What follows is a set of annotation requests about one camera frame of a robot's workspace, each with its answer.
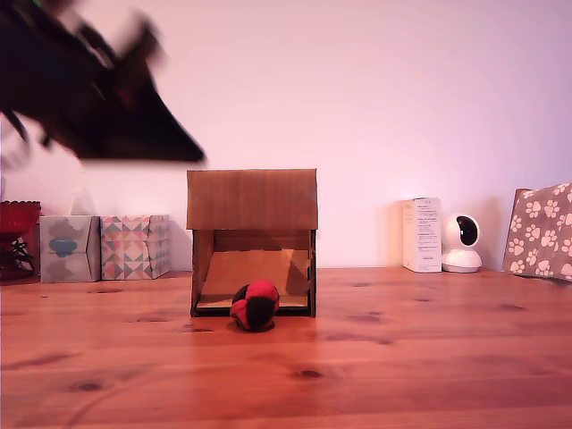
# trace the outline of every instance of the white camera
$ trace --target white camera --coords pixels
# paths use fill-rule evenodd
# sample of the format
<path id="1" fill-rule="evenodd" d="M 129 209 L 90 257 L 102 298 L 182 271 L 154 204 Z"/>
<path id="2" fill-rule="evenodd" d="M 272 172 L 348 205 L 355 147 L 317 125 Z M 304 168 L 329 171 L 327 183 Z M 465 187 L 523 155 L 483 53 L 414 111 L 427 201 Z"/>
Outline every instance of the white camera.
<path id="1" fill-rule="evenodd" d="M 483 264 L 473 249 L 478 243 L 481 229 L 468 214 L 450 214 L 443 221 L 443 271 L 474 273 Z"/>

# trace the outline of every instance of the product box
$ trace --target product box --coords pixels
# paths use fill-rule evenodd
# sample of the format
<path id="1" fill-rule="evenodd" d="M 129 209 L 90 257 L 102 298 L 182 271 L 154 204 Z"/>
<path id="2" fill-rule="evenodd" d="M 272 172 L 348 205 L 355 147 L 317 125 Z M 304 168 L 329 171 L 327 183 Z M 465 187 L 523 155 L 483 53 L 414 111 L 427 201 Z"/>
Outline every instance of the product box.
<path id="1" fill-rule="evenodd" d="M 316 169 L 189 171 L 193 316 L 225 314 L 257 280 L 280 293 L 278 314 L 316 309 Z"/>
<path id="2" fill-rule="evenodd" d="M 154 280 L 171 271 L 168 215 L 102 216 L 103 280 Z"/>
<path id="3" fill-rule="evenodd" d="M 40 216 L 40 280 L 100 280 L 99 225 L 98 216 Z"/>
<path id="4" fill-rule="evenodd" d="M 403 202 L 403 266 L 416 273 L 442 270 L 441 221 L 438 198 Z"/>

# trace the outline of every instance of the blurry black object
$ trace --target blurry black object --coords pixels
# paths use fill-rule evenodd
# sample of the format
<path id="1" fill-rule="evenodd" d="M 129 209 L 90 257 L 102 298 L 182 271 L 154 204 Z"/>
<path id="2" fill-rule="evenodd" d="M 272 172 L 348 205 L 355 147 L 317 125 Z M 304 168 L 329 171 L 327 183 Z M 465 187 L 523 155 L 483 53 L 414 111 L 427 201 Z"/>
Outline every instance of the blurry black object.
<path id="1" fill-rule="evenodd" d="M 25 144 L 18 114 L 41 125 L 44 147 L 55 140 L 82 160 L 205 161 L 157 93 L 149 22 L 116 54 L 85 23 L 71 34 L 54 17 L 65 3 L 0 0 L 0 112 Z"/>

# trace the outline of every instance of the cardboard opening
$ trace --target cardboard opening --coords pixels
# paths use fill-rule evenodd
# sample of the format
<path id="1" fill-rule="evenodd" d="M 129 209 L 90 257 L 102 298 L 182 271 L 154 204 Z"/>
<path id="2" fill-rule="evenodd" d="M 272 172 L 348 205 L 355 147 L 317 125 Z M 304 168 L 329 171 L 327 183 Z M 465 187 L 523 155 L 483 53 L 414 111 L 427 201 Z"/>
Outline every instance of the cardboard opening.
<path id="1" fill-rule="evenodd" d="M 274 283 L 282 309 L 308 308 L 312 286 L 310 231 L 197 232 L 201 260 L 208 261 L 205 272 L 198 267 L 202 284 L 196 296 L 197 311 L 228 310 L 237 290 L 262 279 Z"/>

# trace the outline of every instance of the tissue box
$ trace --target tissue box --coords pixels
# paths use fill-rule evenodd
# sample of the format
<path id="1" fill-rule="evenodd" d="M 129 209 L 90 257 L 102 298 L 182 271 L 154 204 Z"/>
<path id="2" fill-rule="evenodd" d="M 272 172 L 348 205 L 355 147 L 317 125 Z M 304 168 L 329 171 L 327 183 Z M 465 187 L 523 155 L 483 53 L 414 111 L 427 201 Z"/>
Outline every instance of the tissue box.
<path id="1" fill-rule="evenodd" d="M 156 279 L 171 270 L 168 215 L 103 216 L 103 280 Z"/>
<path id="2" fill-rule="evenodd" d="M 101 279 L 99 217 L 40 216 L 40 280 L 96 282 Z"/>

